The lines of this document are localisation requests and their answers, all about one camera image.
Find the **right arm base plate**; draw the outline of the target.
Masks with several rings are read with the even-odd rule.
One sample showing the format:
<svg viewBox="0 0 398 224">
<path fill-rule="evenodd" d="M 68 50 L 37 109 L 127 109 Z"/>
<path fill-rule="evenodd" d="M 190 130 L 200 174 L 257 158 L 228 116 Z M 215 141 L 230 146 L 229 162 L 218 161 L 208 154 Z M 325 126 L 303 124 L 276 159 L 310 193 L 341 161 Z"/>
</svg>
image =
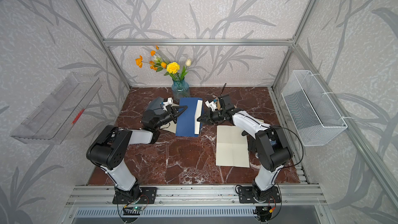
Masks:
<svg viewBox="0 0 398 224">
<path fill-rule="evenodd" d="M 236 185 L 235 192 L 240 203 L 281 203 L 281 193 L 277 186 L 272 186 L 266 191 L 261 191 L 257 186 Z"/>
</svg>

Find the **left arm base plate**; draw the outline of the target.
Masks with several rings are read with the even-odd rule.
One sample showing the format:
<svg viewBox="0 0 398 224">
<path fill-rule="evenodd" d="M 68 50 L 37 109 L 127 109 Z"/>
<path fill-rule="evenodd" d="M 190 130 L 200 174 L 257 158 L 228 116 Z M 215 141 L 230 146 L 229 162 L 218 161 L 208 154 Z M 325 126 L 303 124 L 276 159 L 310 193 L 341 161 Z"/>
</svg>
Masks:
<svg viewBox="0 0 398 224">
<path fill-rule="evenodd" d="M 157 193 L 156 187 L 135 187 L 130 191 L 114 188 L 113 204 L 154 204 Z"/>
</svg>

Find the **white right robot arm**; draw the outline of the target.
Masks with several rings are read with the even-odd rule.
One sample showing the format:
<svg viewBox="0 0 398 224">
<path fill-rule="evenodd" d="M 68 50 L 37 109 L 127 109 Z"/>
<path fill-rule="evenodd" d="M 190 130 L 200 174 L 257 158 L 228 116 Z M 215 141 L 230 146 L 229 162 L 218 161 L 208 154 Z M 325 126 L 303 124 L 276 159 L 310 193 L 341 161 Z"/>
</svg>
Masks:
<svg viewBox="0 0 398 224">
<path fill-rule="evenodd" d="M 279 172 L 293 157 L 283 128 L 255 120 L 246 111 L 235 107 L 227 94 L 207 101 L 205 105 L 208 110 L 197 119 L 198 122 L 213 125 L 228 121 L 243 130 L 242 136 L 249 137 L 249 150 L 258 155 L 261 163 L 252 192 L 257 198 L 270 193 Z"/>
</svg>

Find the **beige lined letter paper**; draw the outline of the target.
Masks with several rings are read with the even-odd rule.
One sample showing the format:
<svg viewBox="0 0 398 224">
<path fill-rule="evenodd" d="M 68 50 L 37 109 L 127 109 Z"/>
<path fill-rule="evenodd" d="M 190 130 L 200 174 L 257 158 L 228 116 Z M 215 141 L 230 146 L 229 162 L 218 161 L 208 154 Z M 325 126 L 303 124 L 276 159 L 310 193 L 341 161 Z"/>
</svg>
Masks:
<svg viewBox="0 0 398 224">
<path fill-rule="evenodd" d="M 195 120 L 194 133 L 195 133 L 195 135 L 199 135 L 199 133 L 200 133 L 201 123 L 198 121 L 198 118 L 200 118 L 202 115 L 202 109 L 203 109 L 203 100 L 198 99 L 197 107 L 196 107 L 195 115 L 194 115 L 194 120 Z"/>
</svg>

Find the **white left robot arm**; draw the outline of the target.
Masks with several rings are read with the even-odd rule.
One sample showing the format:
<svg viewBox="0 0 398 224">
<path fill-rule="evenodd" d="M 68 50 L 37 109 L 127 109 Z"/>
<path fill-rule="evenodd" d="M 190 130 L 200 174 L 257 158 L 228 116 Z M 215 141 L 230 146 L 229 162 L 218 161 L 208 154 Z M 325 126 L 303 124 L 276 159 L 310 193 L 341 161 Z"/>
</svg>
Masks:
<svg viewBox="0 0 398 224">
<path fill-rule="evenodd" d="M 141 129 L 106 126 L 88 148 L 86 157 L 108 174 L 115 183 L 116 192 L 137 199 L 141 195 L 139 183 L 124 161 L 128 146 L 154 144 L 160 136 L 160 128 L 170 122 L 177 123 L 177 118 L 187 109 L 187 106 L 174 106 L 171 97 L 158 97 L 144 111 Z"/>
</svg>

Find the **dark blue envelope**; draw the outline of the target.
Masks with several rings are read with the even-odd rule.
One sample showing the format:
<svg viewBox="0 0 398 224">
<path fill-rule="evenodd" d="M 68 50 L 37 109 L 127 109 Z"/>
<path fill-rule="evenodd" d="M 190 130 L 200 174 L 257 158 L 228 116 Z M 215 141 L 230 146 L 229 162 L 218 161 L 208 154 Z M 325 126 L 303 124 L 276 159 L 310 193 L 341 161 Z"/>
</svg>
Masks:
<svg viewBox="0 0 398 224">
<path fill-rule="evenodd" d="M 186 105 L 188 108 L 177 118 L 176 124 L 176 136 L 183 137 L 198 137 L 194 133 L 194 115 L 197 107 L 198 99 L 197 97 L 185 97 L 180 99 L 179 106 Z"/>
</svg>

